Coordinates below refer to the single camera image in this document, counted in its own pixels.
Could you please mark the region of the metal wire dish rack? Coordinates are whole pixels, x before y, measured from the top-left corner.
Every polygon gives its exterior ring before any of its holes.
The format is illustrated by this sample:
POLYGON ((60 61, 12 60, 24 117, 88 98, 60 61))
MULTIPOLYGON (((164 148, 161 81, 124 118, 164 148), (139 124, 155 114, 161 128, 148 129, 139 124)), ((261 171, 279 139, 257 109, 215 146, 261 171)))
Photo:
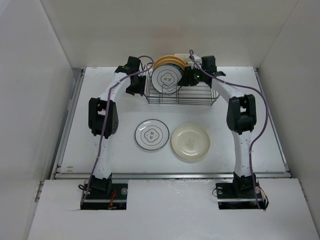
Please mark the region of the metal wire dish rack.
POLYGON ((219 93, 203 82, 195 86, 179 86, 173 94, 158 92, 151 83, 153 69, 146 74, 144 96, 150 104, 185 104, 185 105, 213 105, 220 97, 219 93))

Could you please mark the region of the white plate green rim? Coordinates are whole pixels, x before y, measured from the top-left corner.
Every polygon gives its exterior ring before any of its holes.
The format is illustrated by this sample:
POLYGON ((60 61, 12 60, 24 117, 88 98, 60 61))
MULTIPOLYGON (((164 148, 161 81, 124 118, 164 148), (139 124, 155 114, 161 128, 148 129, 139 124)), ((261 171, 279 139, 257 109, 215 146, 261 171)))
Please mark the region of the white plate green rim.
POLYGON ((147 119, 135 129, 135 142, 146 151, 157 151, 163 148, 170 138, 168 126, 158 119, 147 119))

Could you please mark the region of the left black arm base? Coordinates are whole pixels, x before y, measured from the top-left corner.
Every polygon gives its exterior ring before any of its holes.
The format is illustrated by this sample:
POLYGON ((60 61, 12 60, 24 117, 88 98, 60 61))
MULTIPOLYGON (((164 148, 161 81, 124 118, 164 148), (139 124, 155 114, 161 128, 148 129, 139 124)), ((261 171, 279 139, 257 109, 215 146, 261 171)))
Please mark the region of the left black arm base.
POLYGON ((82 190, 81 210, 126 210, 128 197, 127 182, 113 182, 108 179, 91 178, 88 183, 79 184, 82 190))

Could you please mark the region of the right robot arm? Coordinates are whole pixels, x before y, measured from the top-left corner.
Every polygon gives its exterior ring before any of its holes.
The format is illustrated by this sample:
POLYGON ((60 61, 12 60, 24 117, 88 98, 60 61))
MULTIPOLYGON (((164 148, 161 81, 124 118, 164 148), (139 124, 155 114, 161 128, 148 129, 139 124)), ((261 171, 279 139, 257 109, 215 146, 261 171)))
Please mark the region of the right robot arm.
POLYGON ((232 193, 243 197, 255 187, 255 174, 252 166, 252 132, 257 123, 256 99, 252 94, 244 94, 240 88, 252 89, 245 85, 228 82, 221 77, 226 74, 218 71, 213 55, 201 59, 189 51, 193 66, 187 66, 179 86, 191 87, 200 82, 215 90, 228 104, 226 123, 232 133, 235 147, 235 168, 233 171, 232 193))

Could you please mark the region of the cream plate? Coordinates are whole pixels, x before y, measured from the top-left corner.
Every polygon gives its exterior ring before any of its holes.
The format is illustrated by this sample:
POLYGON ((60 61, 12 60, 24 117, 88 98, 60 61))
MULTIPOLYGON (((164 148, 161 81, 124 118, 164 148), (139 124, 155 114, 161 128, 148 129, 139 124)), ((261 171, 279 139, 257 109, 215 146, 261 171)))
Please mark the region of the cream plate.
POLYGON ((193 123, 177 127, 171 136, 171 146, 185 163, 197 163, 204 159, 211 147, 207 131, 193 123))

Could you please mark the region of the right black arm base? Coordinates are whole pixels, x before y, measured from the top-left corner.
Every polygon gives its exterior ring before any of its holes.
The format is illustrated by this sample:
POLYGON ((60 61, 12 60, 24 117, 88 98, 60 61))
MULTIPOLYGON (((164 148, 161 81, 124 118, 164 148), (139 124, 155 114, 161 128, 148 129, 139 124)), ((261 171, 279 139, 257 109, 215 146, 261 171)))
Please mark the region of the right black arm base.
POLYGON ((266 210, 270 203, 258 184, 255 186, 255 193, 253 187, 249 187, 243 193, 236 193, 231 182, 218 182, 212 194, 214 192, 216 192, 215 196, 220 210, 266 210))

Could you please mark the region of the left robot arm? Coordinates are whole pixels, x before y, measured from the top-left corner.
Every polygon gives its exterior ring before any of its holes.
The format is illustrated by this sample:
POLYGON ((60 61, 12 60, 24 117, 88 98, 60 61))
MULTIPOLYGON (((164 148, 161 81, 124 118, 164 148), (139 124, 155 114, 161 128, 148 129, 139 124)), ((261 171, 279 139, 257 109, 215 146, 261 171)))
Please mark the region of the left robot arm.
POLYGON ((111 195, 111 167, 104 143, 118 130, 119 118, 117 98, 123 93, 143 94, 145 91, 147 69, 141 69, 141 56, 129 56, 125 65, 116 68, 113 80, 98 97, 92 97, 88 103, 88 127, 97 137, 97 156, 94 161, 86 190, 94 192, 100 198, 111 195))

